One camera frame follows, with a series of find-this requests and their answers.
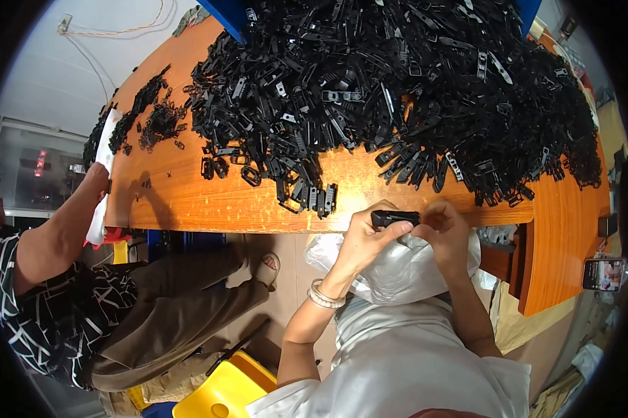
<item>bracelet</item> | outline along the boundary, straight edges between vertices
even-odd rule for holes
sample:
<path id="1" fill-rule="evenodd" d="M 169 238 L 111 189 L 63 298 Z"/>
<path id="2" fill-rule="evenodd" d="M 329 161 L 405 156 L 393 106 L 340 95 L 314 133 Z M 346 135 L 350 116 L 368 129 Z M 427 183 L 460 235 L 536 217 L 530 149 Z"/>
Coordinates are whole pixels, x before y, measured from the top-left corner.
<path id="1" fill-rule="evenodd" d="M 312 286 L 307 290 L 307 296 L 310 298 L 312 302 L 316 305 L 321 306 L 326 309 L 338 309 L 344 306 L 347 302 L 346 298 L 342 299 L 331 299 L 330 297 L 322 294 L 319 291 L 319 285 L 323 281 L 323 279 L 317 279 L 312 281 Z"/>

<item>orange wooden tabletop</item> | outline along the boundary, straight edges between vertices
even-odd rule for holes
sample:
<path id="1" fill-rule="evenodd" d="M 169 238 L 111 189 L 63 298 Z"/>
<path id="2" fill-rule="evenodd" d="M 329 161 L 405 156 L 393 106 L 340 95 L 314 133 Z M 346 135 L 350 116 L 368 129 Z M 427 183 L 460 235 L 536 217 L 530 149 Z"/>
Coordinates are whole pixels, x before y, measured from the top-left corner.
<path id="1" fill-rule="evenodd" d="M 176 106 L 183 104 L 188 95 L 182 88 L 190 84 L 193 67 L 207 58 L 207 46 L 222 29 L 218 21 L 209 17 L 187 28 L 179 37 L 164 42 L 119 88 L 113 98 L 118 110 L 123 113 L 130 110 L 135 93 L 170 63 L 172 67 L 164 76 L 173 88 L 170 100 Z M 137 118 L 143 126 L 151 109 L 149 105 Z M 450 169 L 439 194 L 425 181 L 418 191 L 413 186 L 394 182 L 387 187 L 377 177 L 381 169 L 374 162 L 376 154 L 367 154 L 362 148 L 353 155 L 340 148 L 319 156 L 324 184 L 339 186 L 334 214 L 323 220 L 314 212 L 294 215 L 277 204 L 273 181 L 263 180 L 260 187 L 252 188 L 240 178 L 239 166 L 231 164 L 226 179 L 203 179 L 201 147 L 206 140 L 190 130 L 191 112 L 184 122 L 188 123 L 188 129 L 178 138 L 184 143 L 184 150 L 169 139 L 154 146 L 151 154 L 139 149 L 137 123 L 134 124 L 127 140 L 133 146 L 131 154 L 118 153 L 114 161 L 107 225 L 184 231 L 344 231 L 353 212 L 381 199 L 392 201 L 403 210 L 419 211 L 440 197 L 452 201 L 472 226 L 524 223 L 533 219 L 534 206 L 527 200 L 514 208 L 509 208 L 506 202 L 496 207 L 476 207 L 474 195 L 462 183 L 455 182 Z M 146 179 L 151 179 L 151 188 L 141 187 Z"/>
<path id="2" fill-rule="evenodd" d="M 539 38 L 553 52 L 550 33 Z M 593 257 L 603 242 L 598 237 L 598 218 L 611 211 L 607 168 L 603 147 L 598 141 L 598 155 L 603 166 L 599 188 L 579 190 L 565 170 L 565 179 L 553 181 L 542 175 L 532 183 L 535 192 L 535 220 L 528 224 L 534 240 L 527 248 L 526 267 L 519 299 L 519 311 L 526 316 L 557 305 L 583 291 L 584 260 Z"/>

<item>phone screen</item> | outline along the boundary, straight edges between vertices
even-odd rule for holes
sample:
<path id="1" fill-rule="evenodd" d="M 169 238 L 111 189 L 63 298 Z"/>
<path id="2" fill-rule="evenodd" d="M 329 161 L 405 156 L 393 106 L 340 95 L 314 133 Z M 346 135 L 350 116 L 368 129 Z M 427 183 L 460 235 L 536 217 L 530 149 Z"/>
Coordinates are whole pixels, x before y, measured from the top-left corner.
<path id="1" fill-rule="evenodd" d="M 625 272 L 625 260 L 620 258 L 601 258 L 584 262 L 584 289 L 617 292 Z"/>

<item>blue crate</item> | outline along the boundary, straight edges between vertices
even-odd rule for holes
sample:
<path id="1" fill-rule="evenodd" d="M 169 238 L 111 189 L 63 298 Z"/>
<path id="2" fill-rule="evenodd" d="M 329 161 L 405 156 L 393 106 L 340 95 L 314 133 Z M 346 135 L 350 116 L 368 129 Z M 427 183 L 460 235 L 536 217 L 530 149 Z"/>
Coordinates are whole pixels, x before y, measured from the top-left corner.
<path id="1" fill-rule="evenodd" d="M 142 418 L 172 418 L 172 408 L 176 402 L 154 403 L 142 411 Z"/>
<path id="2" fill-rule="evenodd" d="M 230 35 L 242 42 L 242 28 L 246 25 L 246 3 L 241 0 L 198 0 L 198 3 L 221 23 Z"/>
<path id="3" fill-rule="evenodd" d="M 161 242 L 164 231 L 147 230 L 147 261 L 154 262 L 165 254 L 165 247 Z M 196 254 L 226 244 L 225 233 L 215 232 L 182 232 L 182 249 L 184 254 Z"/>
<path id="4" fill-rule="evenodd" d="M 198 0 L 198 3 L 200 3 L 209 14 L 214 16 L 233 38 L 237 39 L 238 42 L 242 42 L 242 28 L 246 25 L 245 1 Z M 535 20 L 537 10 L 539 9 L 539 5 L 542 4 L 542 0 L 516 0 L 516 4 L 518 4 L 521 9 L 520 16 L 523 21 L 521 32 L 525 38 L 528 30 L 530 30 L 530 26 L 532 26 L 532 21 Z"/>

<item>red sign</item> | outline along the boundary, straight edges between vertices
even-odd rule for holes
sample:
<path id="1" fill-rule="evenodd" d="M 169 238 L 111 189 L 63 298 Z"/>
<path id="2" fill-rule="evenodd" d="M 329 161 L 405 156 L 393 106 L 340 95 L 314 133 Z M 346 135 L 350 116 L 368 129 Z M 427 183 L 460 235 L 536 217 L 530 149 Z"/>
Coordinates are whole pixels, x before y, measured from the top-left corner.
<path id="1" fill-rule="evenodd" d="M 40 151 L 40 157 L 38 158 L 38 163 L 35 169 L 35 177 L 42 177 L 42 167 L 44 167 L 44 157 L 47 156 L 46 151 Z"/>

